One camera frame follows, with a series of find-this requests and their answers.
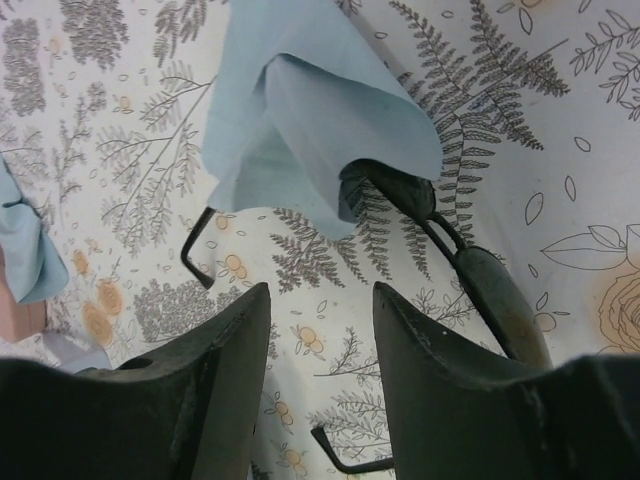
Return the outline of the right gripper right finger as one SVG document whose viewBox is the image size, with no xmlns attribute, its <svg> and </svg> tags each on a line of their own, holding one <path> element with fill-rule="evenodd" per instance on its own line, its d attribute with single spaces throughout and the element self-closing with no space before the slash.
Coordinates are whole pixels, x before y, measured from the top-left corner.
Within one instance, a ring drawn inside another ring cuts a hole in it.
<svg viewBox="0 0 640 480">
<path fill-rule="evenodd" d="M 538 370 L 373 289 L 374 336 L 400 479 L 635 479 L 639 358 Z"/>
</svg>

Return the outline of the black sunglasses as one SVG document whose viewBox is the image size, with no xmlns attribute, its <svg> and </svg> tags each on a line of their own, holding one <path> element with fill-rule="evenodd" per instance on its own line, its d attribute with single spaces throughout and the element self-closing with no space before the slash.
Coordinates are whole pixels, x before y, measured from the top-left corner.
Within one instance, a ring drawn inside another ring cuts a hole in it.
<svg viewBox="0 0 640 480">
<path fill-rule="evenodd" d="M 437 210 L 432 184 L 375 160 L 341 174 L 347 192 L 369 181 L 436 245 L 501 346 L 493 353 L 422 314 L 390 285 L 374 287 L 373 323 L 392 455 L 343 463 L 323 426 L 311 433 L 347 475 L 391 470 L 400 479 L 535 479 L 536 456 L 509 402 L 520 375 L 548 370 L 534 314 L 500 260 L 471 245 Z"/>
</svg>

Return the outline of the blue cloth by pink case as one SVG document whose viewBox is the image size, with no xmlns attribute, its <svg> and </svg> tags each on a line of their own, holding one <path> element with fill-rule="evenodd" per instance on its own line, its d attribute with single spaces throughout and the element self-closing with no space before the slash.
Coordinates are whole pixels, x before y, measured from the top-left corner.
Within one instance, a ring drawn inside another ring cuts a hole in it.
<svg viewBox="0 0 640 480">
<path fill-rule="evenodd" d="M 44 301 L 61 293 L 68 284 L 69 273 L 62 258 L 4 158 L 1 158 L 1 248 L 6 282 L 17 303 Z"/>
</svg>

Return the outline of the white sunglasses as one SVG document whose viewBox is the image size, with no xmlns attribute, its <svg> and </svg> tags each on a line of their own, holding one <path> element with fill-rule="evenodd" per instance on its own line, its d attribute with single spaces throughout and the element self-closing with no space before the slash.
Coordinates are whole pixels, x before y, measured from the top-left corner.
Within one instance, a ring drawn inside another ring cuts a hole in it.
<svg viewBox="0 0 640 480">
<path fill-rule="evenodd" d="M 57 358 L 56 368 L 64 372 L 75 374 L 92 368 L 112 369 L 108 355 L 97 344 L 77 344 L 71 337 L 54 331 L 45 331 L 43 342 Z"/>
</svg>

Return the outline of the pink glasses case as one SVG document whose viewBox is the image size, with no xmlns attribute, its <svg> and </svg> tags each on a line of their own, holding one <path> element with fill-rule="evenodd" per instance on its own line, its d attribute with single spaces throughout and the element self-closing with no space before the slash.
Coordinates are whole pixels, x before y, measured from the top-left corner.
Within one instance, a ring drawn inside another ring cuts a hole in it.
<svg viewBox="0 0 640 480">
<path fill-rule="evenodd" d="M 42 332 L 47 323 L 44 301 L 19 304 L 14 299 L 6 280 L 4 255 L 1 255 L 0 314 L 1 338 L 10 343 Z"/>
</svg>

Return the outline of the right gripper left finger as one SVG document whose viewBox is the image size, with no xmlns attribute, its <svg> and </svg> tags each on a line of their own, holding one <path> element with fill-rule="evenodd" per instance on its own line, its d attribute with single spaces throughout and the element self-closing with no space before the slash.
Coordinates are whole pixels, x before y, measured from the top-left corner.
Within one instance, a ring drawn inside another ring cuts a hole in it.
<svg viewBox="0 0 640 480">
<path fill-rule="evenodd" d="M 120 367 L 1 363 L 5 479 L 244 479 L 271 327 L 258 284 Z"/>
</svg>

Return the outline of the floral table mat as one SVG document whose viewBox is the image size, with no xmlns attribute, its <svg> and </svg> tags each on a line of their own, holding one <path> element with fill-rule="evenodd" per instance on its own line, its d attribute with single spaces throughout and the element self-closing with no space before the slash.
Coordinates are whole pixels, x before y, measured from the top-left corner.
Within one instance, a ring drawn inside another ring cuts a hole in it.
<svg viewBox="0 0 640 480">
<path fill-rule="evenodd" d="M 639 5 L 635 1 L 340 1 L 434 121 L 444 217 L 509 269 L 555 363 L 639 349 Z M 392 453 L 373 284 L 485 348 L 498 345 L 433 242 L 371 186 L 333 242 L 301 215 L 216 215 L 179 252 L 216 180 L 206 113 L 226 1 L 5 1 L 1 156 L 70 274 L 46 329 L 5 357 L 56 366 L 45 331 L 113 367 L 200 324 L 254 284 L 272 326 L 252 473 L 335 479 Z"/>
</svg>

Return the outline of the blue cleaning cloth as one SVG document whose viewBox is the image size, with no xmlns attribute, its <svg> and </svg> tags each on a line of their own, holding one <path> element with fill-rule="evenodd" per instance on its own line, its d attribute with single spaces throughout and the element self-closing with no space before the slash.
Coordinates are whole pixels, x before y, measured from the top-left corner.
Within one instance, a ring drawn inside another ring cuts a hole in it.
<svg viewBox="0 0 640 480">
<path fill-rule="evenodd" d="M 442 149 L 334 3 L 232 2 L 202 146 L 209 206 L 290 209 L 340 240 L 357 223 L 343 172 L 360 159 L 435 180 Z"/>
</svg>

